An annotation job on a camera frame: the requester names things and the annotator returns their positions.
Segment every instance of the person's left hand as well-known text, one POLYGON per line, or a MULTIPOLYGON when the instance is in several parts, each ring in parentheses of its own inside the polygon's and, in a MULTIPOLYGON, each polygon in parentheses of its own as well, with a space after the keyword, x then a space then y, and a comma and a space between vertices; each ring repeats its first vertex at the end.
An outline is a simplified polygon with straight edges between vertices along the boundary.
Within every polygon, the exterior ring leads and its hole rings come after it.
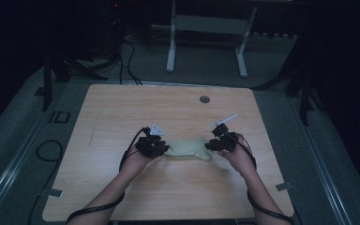
POLYGON ((140 153, 136 146, 133 145, 127 153, 128 157, 122 166, 121 172, 129 178, 133 179, 139 175, 145 168, 145 166, 154 158, 145 157, 140 153))

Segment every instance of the person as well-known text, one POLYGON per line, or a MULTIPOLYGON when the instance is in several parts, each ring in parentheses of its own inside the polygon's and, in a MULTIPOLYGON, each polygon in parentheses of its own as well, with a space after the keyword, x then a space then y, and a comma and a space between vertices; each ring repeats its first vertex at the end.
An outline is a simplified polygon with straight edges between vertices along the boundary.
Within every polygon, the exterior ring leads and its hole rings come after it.
MULTIPOLYGON (((245 146, 243 137, 239 135, 239 140, 242 140, 240 144, 245 146)), ((247 184, 247 190, 250 197, 259 206, 268 209, 272 212, 282 214, 267 188, 265 187, 261 177, 258 175, 250 156, 246 151, 237 144, 233 152, 219 151, 217 152, 221 157, 229 160, 231 165, 239 172, 242 178, 245 179, 247 184)), ((154 160, 154 158, 144 157, 135 145, 133 145, 128 153, 128 157, 125 160, 121 171, 117 174, 114 179, 84 208, 101 206, 108 203, 117 201, 122 194, 125 192, 127 187, 130 185, 132 180, 140 174, 146 165, 154 160)), ((101 224, 107 225, 110 221, 110 217, 115 207, 110 209, 97 211, 94 213, 83 214, 74 217, 68 224, 70 225, 83 225, 83 224, 101 224)), ((276 224, 276 225, 288 225, 288 221, 271 217, 261 211, 253 208, 256 222, 258 224, 276 224)))

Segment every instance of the green cloth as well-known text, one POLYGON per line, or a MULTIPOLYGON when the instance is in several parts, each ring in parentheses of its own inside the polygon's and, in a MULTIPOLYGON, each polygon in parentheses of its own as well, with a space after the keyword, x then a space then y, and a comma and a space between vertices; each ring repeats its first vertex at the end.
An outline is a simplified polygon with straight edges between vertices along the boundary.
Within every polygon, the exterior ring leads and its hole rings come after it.
POLYGON ((166 142, 170 147, 165 152, 165 155, 169 157, 196 157, 210 160, 212 159, 213 152, 206 149, 205 143, 208 143, 205 138, 166 142))

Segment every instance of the wooden tabletop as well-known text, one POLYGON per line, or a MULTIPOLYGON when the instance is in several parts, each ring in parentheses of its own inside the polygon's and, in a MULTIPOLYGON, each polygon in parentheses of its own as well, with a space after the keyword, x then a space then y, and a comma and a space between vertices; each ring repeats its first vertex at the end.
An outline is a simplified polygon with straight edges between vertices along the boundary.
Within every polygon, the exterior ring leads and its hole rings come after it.
MULTIPOLYGON (((244 88, 95 84, 86 95, 67 151, 55 178, 62 198, 49 197, 43 218, 63 221, 90 202, 118 173, 135 134, 153 123, 164 141, 214 138, 211 124, 236 113, 226 126, 244 134, 258 173, 282 211, 291 216, 287 190, 252 91, 244 88), (200 97, 210 98, 201 103, 200 97)), ((214 154, 160 157, 130 185, 113 220, 253 218, 245 181, 214 154)))

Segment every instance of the gray floor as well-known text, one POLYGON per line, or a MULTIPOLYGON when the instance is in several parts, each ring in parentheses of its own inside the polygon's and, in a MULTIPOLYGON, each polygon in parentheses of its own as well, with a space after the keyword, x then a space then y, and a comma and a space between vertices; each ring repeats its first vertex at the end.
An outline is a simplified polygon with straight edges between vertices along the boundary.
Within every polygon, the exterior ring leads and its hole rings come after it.
MULTIPOLYGON (((165 71, 167 32, 157 31, 149 43, 140 41, 137 36, 128 37, 135 46, 130 65, 133 74, 145 84, 254 86, 278 75, 295 41, 286 37, 251 37, 245 53, 249 76, 242 79, 233 49, 236 37, 225 37, 221 41, 218 37, 207 37, 202 43, 193 41, 193 36, 187 33, 179 37, 173 73, 165 71)), ((130 53, 130 46, 125 44, 125 61, 130 53)), ((101 73, 109 77, 105 83, 118 83, 118 69, 114 67, 101 73)), ((326 113, 313 102, 314 111, 308 112, 309 127, 301 124, 297 116, 299 98, 283 94, 287 82, 254 93, 284 179, 293 186, 289 192, 295 209, 303 224, 360 224, 360 178, 341 139, 326 113)), ((47 140, 57 140, 67 146, 91 83, 96 81, 79 77, 74 77, 70 83, 54 82, 53 103, 47 112, 41 112, 42 98, 34 96, 42 85, 42 72, 37 71, 1 116, 0 177, 11 173, 6 168, 14 158, 23 160, 17 164, 20 172, 13 174, 15 179, 7 181, 7 187, 11 187, 8 192, 1 189, 0 224, 27 224, 34 200, 54 168, 54 163, 36 157, 36 149, 47 140), (71 113, 68 123, 49 123, 53 111, 71 113)), ((58 148, 46 146, 43 154, 56 158, 58 148)), ((41 212, 45 202, 44 197, 38 201, 32 224, 63 224, 43 221, 41 212)), ((301 224, 297 217, 294 219, 296 224, 301 224)), ((163 224, 235 224, 235 221, 166 221, 163 224)))

